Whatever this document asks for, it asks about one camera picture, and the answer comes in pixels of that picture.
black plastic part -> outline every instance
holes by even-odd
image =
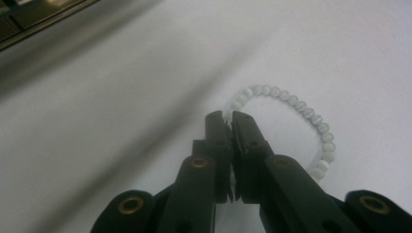
[[[182,163],[158,233],[211,233],[215,219],[215,160],[190,156]]]
[[[346,196],[345,211],[363,232],[412,232],[412,216],[375,192],[350,192]]]
[[[126,191],[112,200],[94,223],[91,233],[144,232],[155,200],[144,191]]]
[[[207,155],[216,161],[216,200],[225,203],[227,195],[233,200],[230,188],[230,163],[233,157],[231,142],[226,133],[222,111],[205,118],[205,140],[193,140],[192,155]]]
[[[260,220],[266,233],[288,233],[291,232],[288,224],[271,198],[270,193],[264,193],[259,208]]]
[[[170,193],[172,192],[173,184],[161,190],[160,193],[154,196],[154,208],[152,210],[151,218],[149,219],[145,233],[154,233],[160,223],[160,219],[163,216],[164,208],[166,206],[167,200],[169,199]]]
[[[17,2],[15,0],[3,0],[4,4],[8,7],[15,7],[17,6]]]
[[[264,159],[274,153],[251,116],[233,112],[232,130],[236,200],[241,196],[244,203],[259,203],[263,187],[261,171],[264,170]]]
[[[288,232],[360,232],[294,159],[271,155],[265,165],[268,198],[282,213]],[[268,221],[273,225],[277,220]]]

translucent bead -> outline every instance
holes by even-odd
[[[254,92],[255,96],[260,96],[263,92],[263,87],[261,87],[261,85],[254,85],[252,87],[252,91]]]
[[[324,154],[322,154],[322,160],[331,163],[334,161],[334,152],[328,151],[328,152],[324,152]]]
[[[326,162],[326,161],[324,161],[324,160],[321,160],[321,161],[319,161],[317,164],[316,164],[316,167],[317,168],[320,168],[322,171],[324,171],[324,172],[326,172],[327,170],[329,170],[329,163],[328,162]]]
[[[230,109],[232,109],[232,110],[239,111],[239,110],[242,109],[242,107],[243,107],[242,104],[239,103],[238,101],[233,101],[233,102],[230,104]]]
[[[310,170],[309,175],[311,175],[316,181],[319,181],[325,176],[325,171],[320,168],[314,168]]]
[[[287,90],[282,90],[279,93],[279,99],[283,100],[283,101],[287,101],[289,99],[291,95],[289,94],[289,92]]]
[[[324,151],[325,152],[334,152],[336,150],[336,145],[334,143],[325,143]]]
[[[291,106],[295,106],[297,102],[299,102],[299,99],[295,95],[291,95],[291,97],[289,97],[288,99],[288,104]]]
[[[326,133],[327,131],[329,131],[329,125],[327,123],[321,123],[320,125],[318,125],[318,130],[320,133]]]
[[[270,94],[270,91],[271,91],[271,90],[272,90],[272,89],[270,88],[269,85],[264,85],[264,86],[263,86],[262,94],[263,94],[264,96],[268,96],[268,95]]]
[[[333,141],[333,134],[331,134],[330,132],[326,132],[322,135],[322,141],[324,141],[325,143],[331,143]]]
[[[250,99],[244,94],[240,94],[236,98],[236,101],[239,102],[243,106],[245,106],[249,102],[249,100]]]
[[[250,88],[246,88],[243,90],[243,94],[248,97],[249,99],[251,99],[252,97],[254,97],[254,92],[250,89]]]
[[[315,114],[315,111],[311,108],[307,108],[303,111],[303,116],[305,118],[312,118],[312,116]]]
[[[297,102],[295,107],[298,111],[302,112],[306,109],[306,103],[303,102],[303,101],[299,101],[299,102]]]
[[[232,114],[233,114],[233,110],[227,111],[227,113],[224,115],[224,119],[231,121]]]
[[[322,118],[322,116],[320,115],[314,115],[312,116],[312,118],[310,119],[310,121],[314,124],[314,125],[319,125],[322,123],[322,120],[324,120]]]
[[[272,87],[272,90],[270,91],[270,95],[273,98],[276,98],[279,96],[279,92],[281,92],[281,89],[278,86]]]

white bead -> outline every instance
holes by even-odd
[[[329,166],[330,166],[330,164],[328,162],[324,161],[324,160],[321,160],[316,164],[316,167],[320,168],[324,172],[329,170]]]
[[[331,143],[333,141],[333,134],[331,134],[330,132],[326,132],[322,135],[322,140],[325,143]]]
[[[316,183],[319,182],[319,180],[317,180],[314,176],[310,175],[310,177],[312,178],[313,181],[315,181]]]
[[[303,102],[303,101],[299,101],[299,102],[297,102],[295,107],[298,111],[302,112],[306,109],[306,103]]]
[[[310,170],[309,175],[311,175],[315,180],[321,180],[325,176],[325,172],[320,168],[314,168]]]
[[[281,89],[278,87],[278,86],[274,86],[274,87],[272,87],[272,90],[270,91],[270,95],[273,97],[273,98],[276,98],[276,97],[278,97],[279,96],[279,92],[281,91]]]
[[[270,91],[271,91],[271,88],[270,88],[269,85],[264,85],[264,86],[263,86],[262,94],[263,94],[264,96],[268,96],[268,95],[270,94]]]
[[[295,106],[297,102],[299,102],[299,99],[295,95],[291,95],[291,97],[289,97],[288,99],[288,104],[291,106]]]
[[[291,95],[289,94],[289,92],[287,90],[282,90],[279,93],[279,99],[283,100],[283,101],[287,101],[289,99]]]
[[[243,94],[249,99],[254,97],[254,92],[249,87],[243,90]]]
[[[232,110],[238,111],[238,110],[241,110],[242,107],[243,107],[242,104],[239,103],[238,101],[233,101],[233,102],[230,104],[230,109],[232,109]]]
[[[226,114],[224,115],[224,118],[225,118],[226,120],[231,121],[232,114],[233,114],[233,110],[229,110],[229,111],[227,111]]]
[[[322,160],[326,161],[326,162],[333,162],[334,161],[334,152],[328,151],[328,152],[324,152],[324,154],[322,154]]]
[[[312,116],[315,114],[315,111],[311,108],[307,108],[305,109],[305,111],[303,111],[303,116],[305,118],[312,118]]]
[[[312,116],[312,118],[310,119],[310,121],[314,124],[314,125],[319,125],[322,123],[322,120],[324,120],[322,118],[322,116],[319,115],[314,115]]]
[[[329,125],[327,123],[321,123],[318,126],[318,130],[320,133],[326,133],[327,131],[329,131]]]
[[[336,150],[336,145],[334,143],[325,143],[324,144],[324,151],[325,152],[334,152]]]
[[[236,100],[237,102],[239,102],[241,105],[245,106],[248,102],[249,102],[249,98],[244,95],[244,94],[240,94],[237,96]]]
[[[261,87],[261,85],[254,85],[252,87],[252,91],[254,92],[255,96],[260,96],[261,93],[263,92],[263,88]]]

white table surface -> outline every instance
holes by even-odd
[[[412,213],[412,3],[104,0],[0,53],[0,231],[88,232],[128,189],[174,182],[204,117],[250,84],[324,117],[321,187],[381,193]],[[320,136],[280,101],[245,109],[304,167]],[[219,205],[216,232],[264,232]]]

brass screw hole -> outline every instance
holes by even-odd
[[[291,166],[291,162],[286,158],[275,158],[273,160],[273,162],[278,167],[287,168],[287,167]]]
[[[204,168],[208,164],[208,161],[204,158],[197,157],[191,160],[190,165],[194,168]]]
[[[127,197],[119,204],[119,212],[124,215],[131,215],[139,212],[142,209],[145,202],[140,196]]]
[[[374,196],[362,196],[360,197],[360,203],[369,211],[380,215],[386,215],[390,208],[381,199]]]

